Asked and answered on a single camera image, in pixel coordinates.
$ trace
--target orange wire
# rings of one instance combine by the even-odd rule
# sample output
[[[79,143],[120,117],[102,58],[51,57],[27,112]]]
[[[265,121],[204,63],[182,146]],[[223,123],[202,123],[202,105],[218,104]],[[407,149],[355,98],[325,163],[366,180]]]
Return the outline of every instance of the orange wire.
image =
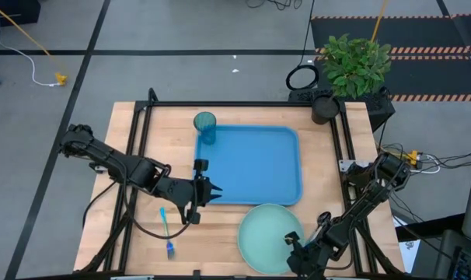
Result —
[[[65,66],[61,65],[60,63],[58,63],[58,61],[56,60],[56,58],[54,58],[50,53],[49,51],[47,51],[41,44],[39,44],[37,41],[35,41],[35,39],[33,39],[25,30],[23,30],[23,28],[19,27],[18,24],[15,23],[14,20],[12,20],[8,15],[6,15],[1,9],[0,9],[0,14],[2,16],[4,16],[5,19],[7,19],[10,23],[12,23],[13,26],[15,26],[19,32],[23,33],[23,35],[25,35],[28,39],[30,39],[34,44],[36,44],[42,51],[44,51],[44,53],[49,57],[51,58],[60,68],[61,70],[65,71],[66,68]]]
[[[382,3],[381,13],[379,14],[379,17],[377,18],[377,23],[375,24],[374,33],[372,34],[372,39],[370,40],[371,42],[374,42],[375,35],[377,35],[377,30],[379,29],[379,24],[381,23],[381,18],[384,15],[384,10],[386,10],[387,4],[388,4],[388,0],[384,0],[384,3]]]

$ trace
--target light green plate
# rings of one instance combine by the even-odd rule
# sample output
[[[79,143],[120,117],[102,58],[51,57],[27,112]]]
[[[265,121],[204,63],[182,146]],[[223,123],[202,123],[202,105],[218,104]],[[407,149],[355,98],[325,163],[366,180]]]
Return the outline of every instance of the light green plate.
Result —
[[[295,231],[304,242],[304,231],[298,218],[285,207],[264,204],[251,209],[239,226],[237,244],[242,258],[259,273],[281,275],[289,271],[286,260],[292,245],[284,236]]]

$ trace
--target yellow connector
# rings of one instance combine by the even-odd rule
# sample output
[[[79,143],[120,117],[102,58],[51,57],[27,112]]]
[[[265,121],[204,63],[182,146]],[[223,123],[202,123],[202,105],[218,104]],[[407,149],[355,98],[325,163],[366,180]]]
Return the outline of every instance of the yellow connector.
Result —
[[[68,77],[66,75],[62,75],[60,72],[56,73],[56,80],[59,82],[60,86],[66,85],[66,80]]]
[[[417,157],[418,157],[418,152],[417,150],[413,150],[411,153],[408,154],[408,159],[410,160],[410,164],[412,166],[417,165]]]

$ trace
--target wooden table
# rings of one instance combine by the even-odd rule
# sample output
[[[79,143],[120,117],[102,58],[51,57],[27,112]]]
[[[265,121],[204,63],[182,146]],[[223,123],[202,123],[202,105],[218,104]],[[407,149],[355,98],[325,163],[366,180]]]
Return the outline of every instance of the wooden table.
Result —
[[[126,150],[133,108],[134,103],[114,104],[105,142],[121,152]],[[193,119],[201,111],[215,114],[218,124],[284,125],[297,131],[301,149],[303,195],[289,209],[299,217],[307,236],[316,228],[318,214],[324,211],[331,212],[333,216],[342,214],[344,205],[330,125],[314,124],[309,107],[154,107],[145,156],[170,164],[171,177],[191,178],[196,138]],[[373,161],[377,152],[365,104],[347,103],[347,116],[357,159]],[[137,154],[142,121],[138,125],[134,154]],[[342,151],[345,153],[340,121],[338,126]],[[109,184],[110,179],[106,174],[97,175],[92,197]],[[90,209],[75,269],[88,264],[109,236],[117,189],[115,187]],[[169,231],[175,233],[181,227],[175,205],[140,191],[136,219],[146,229],[163,234],[159,215],[162,206],[167,210]],[[133,228],[126,273],[192,275],[193,270],[200,269],[202,275],[261,275],[244,262],[237,247],[239,224],[251,208],[245,205],[207,205],[206,208],[200,208],[201,223],[190,226],[172,240],[176,250],[174,261],[168,261],[166,257],[165,240],[147,236]],[[368,221],[374,240],[392,263],[403,270],[389,202],[377,207]],[[113,268],[117,268],[121,245],[121,240],[117,241]],[[360,249],[363,268],[367,271],[362,242]],[[342,267],[349,263],[350,258],[348,249],[338,262],[330,261],[329,266]],[[354,269],[327,271],[326,275],[353,276]]]

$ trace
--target cable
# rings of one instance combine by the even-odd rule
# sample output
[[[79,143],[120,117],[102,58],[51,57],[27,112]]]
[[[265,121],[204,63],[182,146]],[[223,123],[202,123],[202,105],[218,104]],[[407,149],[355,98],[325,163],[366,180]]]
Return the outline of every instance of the cable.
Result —
[[[42,47],[42,45],[40,45],[39,43],[37,43],[27,32],[25,32],[25,30],[23,30],[21,27],[19,27],[8,15],[6,15],[2,10],[0,10],[0,13],[2,14],[2,16],[4,16],[9,22],[11,22],[16,28],[18,28],[19,31],[21,31],[26,37],[28,37],[32,42],[34,42],[40,49],[42,49],[46,55],[48,55],[50,58],[52,58],[54,61],[55,59],[51,56],[51,54],[49,54],[49,52],[44,48]],[[56,73],[56,79],[58,80],[58,82],[56,83],[42,83],[42,82],[38,82],[36,79],[35,79],[35,62],[33,61],[33,59],[24,54],[22,51],[19,51],[19,50],[16,50],[15,48],[13,47],[8,47],[6,45],[4,45],[2,42],[1,42],[1,17],[0,17],[0,45],[3,46],[4,48],[8,49],[8,50],[11,50],[11,51],[15,51],[16,53],[18,54],[21,54],[22,56],[24,56],[25,58],[28,58],[28,60],[30,60],[30,62],[32,63],[32,81],[35,82],[37,85],[39,86],[50,86],[50,87],[53,87],[53,86],[64,86],[65,83],[66,83],[66,79],[67,79],[67,76],[64,76],[64,75],[61,75],[60,73]]]
[[[90,207],[96,202],[100,197],[102,197],[106,192],[108,192],[113,185],[115,185],[116,181],[113,181],[109,186],[107,186],[103,191],[101,191],[94,199],[90,201],[90,203],[87,205],[87,208],[85,208],[85,211],[83,212],[83,218],[82,218],[82,228],[85,225],[85,219],[87,218],[87,212],[89,211]]]
[[[457,169],[457,168],[464,167],[464,166],[471,166],[471,162],[461,163],[461,164],[457,164],[457,165],[454,165],[454,166],[449,166],[448,164],[446,164],[446,163],[449,162],[449,161],[457,160],[457,159],[464,159],[464,158],[466,158],[466,157],[468,157],[468,156],[471,156],[471,153],[466,154],[466,155],[462,155],[462,156],[450,157],[449,159],[447,159],[447,160],[445,160],[445,161],[439,162],[438,164],[436,164],[436,165],[434,165],[434,166],[431,166],[431,167],[422,169],[422,170],[420,170],[420,171],[429,170],[429,169],[431,169],[431,168],[434,168],[435,166],[441,166],[442,168],[445,168],[445,169]]]
[[[392,192],[392,194],[399,199],[399,201],[401,203],[403,203],[403,205],[405,205],[405,208],[401,205],[398,204],[398,201],[396,201],[396,199],[392,196],[392,201],[396,204],[396,206],[398,206],[399,208],[401,208],[402,210],[410,213],[412,215],[412,218],[415,222],[425,222],[419,215],[415,214],[412,212],[412,210],[410,209],[410,207],[408,207],[408,205],[405,203],[405,201],[403,201],[403,199],[399,198],[399,196],[396,194],[396,192]]]
[[[298,89],[311,89],[312,87],[316,86],[319,83],[320,75],[319,75],[319,69],[315,67],[315,65],[301,65],[303,62],[303,58],[305,57],[305,51],[306,51],[306,42],[308,41],[308,34],[310,31],[310,25],[312,24],[312,14],[313,14],[313,6],[315,5],[315,0],[312,0],[312,7],[310,8],[310,14],[308,17],[308,24],[306,26],[306,35],[305,35],[305,43],[303,44],[303,50],[301,52],[301,59],[299,60],[298,66],[296,66],[294,69],[292,69],[288,76],[285,79],[285,85],[288,87],[290,90],[298,90]],[[301,88],[295,88],[294,86],[291,86],[291,77],[299,70],[301,69],[308,69],[312,70],[313,74],[315,74],[315,77],[313,78],[312,82],[309,83],[307,86],[303,86]]]
[[[389,101],[391,100],[391,92],[389,91],[389,89],[385,86],[383,86],[379,92],[383,92],[381,93],[385,98],[386,98],[386,101]],[[381,138],[379,139],[379,143],[378,143],[378,148],[377,148],[377,153],[380,153],[381,152],[381,149],[382,149],[382,138],[384,137],[384,130],[386,129],[386,124],[388,123],[388,120],[385,120],[384,121],[384,125],[382,126],[382,131],[381,131]]]
[[[351,235],[353,233],[353,230],[352,230],[352,227],[350,228],[350,240],[351,240]],[[351,265],[353,265],[353,254],[350,253],[350,262],[343,266],[343,267],[338,267],[338,268],[335,268],[335,267],[326,267],[326,269],[329,269],[329,270],[335,270],[335,271],[341,271],[341,270],[347,270],[348,268],[351,267]]]
[[[441,167],[440,167],[439,162],[438,162],[433,156],[427,155],[427,154],[423,154],[422,156],[426,156],[427,158],[429,158],[430,160],[434,161],[434,163],[435,163],[434,166],[427,168],[427,170],[429,170],[430,168],[434,168],[434,167],[437,167],[437,169],[436,169],[435,171],[410,170],[410,172],[413,172],[413,173],[424,173],[424,174],[436,174],[436,173],[438,173],[438,172],[441,170]]]
[[[249,2],[250,2],[250,0],[246,0],[246,5],[251,9],[259,8],[263,4],[265,4],[265,2],[270,2],[270,3],[274,3],[279,11],[284,11],[286,8],[291,7],[292,0],[286,0],[285,3],[282,3],[282,2],[279,2],[279,1],[276,1],[276,0],[262,0],[258,5],[250,5]],[[299,9],[299,7],[301,7],[302,3],[303,3],[302,0],[294,0],[294,3],[293,3],[292,6],[295,9]]]
[[[128,204],[128,201],[127,201],[127,181],[128,181],[128,178],[127,178],[127,166],[124,165],[124,163],[122,163],[120,160],[118,160],[115,156],[113,155],[110,155],[108,154],[107,151],[103,151],[101,150],[98,146],[92,144],[92,143],[88,143],[88,142],[83,142],[83,141],[78,141],[78,140],[74,140],[74,141],[71,141],[71,143],[79,143],[79,144],[82,144],[82,145],[85,145],[85,146],[89,146],[89,147],[93,147],[94,149],[97,149],[98,151],[101,151],[103,153],[103,155],[105,156],[104,158],[102,158],[102,161],[106,161],[107,159],[113,159],[114,161],[116,161],[117,163],[120,164],[120,166],[118,166],[117,164],[113,164],[119,171],[120,171],[120,174],[121,176],[124,178],[124,181],[123,181],[123,190],[122,190],[122,194],[124,196],[124,204],[125,204],[125,209],[127,210],[128,212],[128,215],[130,216],[130,219],[131,221],[134,223],[135,226],[137,226],[143,233],[149,235],[149,236],[153,236],[155,238],[158,238],[158,239],[161,239],[161,240],[167,240],[167,239],[172,239],[172,238],[175,238],[177,236],[179,236],[180,234],[182,234],[186,229],[187,227],[192,223],[193,219],[194,219],[194,215],[192,215],[190,217],[190,219],[187,221],[187,223],[182,227],[182,229],[180,229],[177,233],[171,235],[171,236],[160,236],[156,233],[152,233],[150,231],[148,231],[147,229],[145,229],[144,227],[142,227],[138,222],[137,220],[135,219],[135,217],[132,215],[132,211],[130,209],[130,206]],[[152,188],[151,192],[154,192],[154,190],[158,187],[158,185],[156,184],[154,188]],[[197,210],[197,189],[195,186],[193,186],[194,188],[194,203],[193,203],[193,212],[195,213],[196,210]]]
[[[391,152],[391,151],[389,151],[389,149],[396,150],[398,153]],[[405,148],[400,143],[392,143],[392,144],[382,145],[381,150],[383,150],[384,152],[390,152],[395,156],[400,156],[400,155],[410,156],[409,154],[404,152]]]
[[[387,4],[388,4],[388,0],[384,0],[384,2],[382,3],[381,13],[379,14],[379,17],[377,18],[377,23],[375,23],[374,33],[372,34],[372,39],[370,40],[372,43],[374,42],[375,35],[377,35],[377,30],[379,29],[379,24],[381,23],[381,18],[382,18],[382,15],[384,15],[384,11],[386,10]]]
[[[450,257],[450,255],[448,255],[447,253],[439,250],[438,248],[436,248],[436,246],[432,245],[431,243],[429,243],[429,241],[425,240],[425,238],[423,238],[422,236],[416,234],[412,229],[410,229],[408,226],[405,226],[404,224],[401,223],[401,221],[393,216],[393,218],[407,231],[409,232],[411,235],[415,236],[416,238],[418,238],[419,240],[425,242],[427,245],[429,245],[429,247],[431,247],[432,249],[436,250],[437,252],[439,252],[440,254],[442,254],[443,256],[447,257],[450,261],[452,261],[453,263],[453,258]]]

